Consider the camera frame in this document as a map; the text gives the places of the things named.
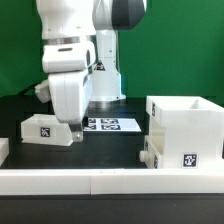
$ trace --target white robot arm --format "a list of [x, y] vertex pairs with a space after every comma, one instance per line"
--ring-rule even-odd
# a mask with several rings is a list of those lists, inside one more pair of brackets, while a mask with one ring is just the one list
[[82, 141], [82, 120], [96, 60], [91, 36], [96, 30], [131, 29], [146, 11], [146, 0], [37, 0], [43, 32], [43, 69], [48, 76], [54, 112], [68, 123], [74, 141]]

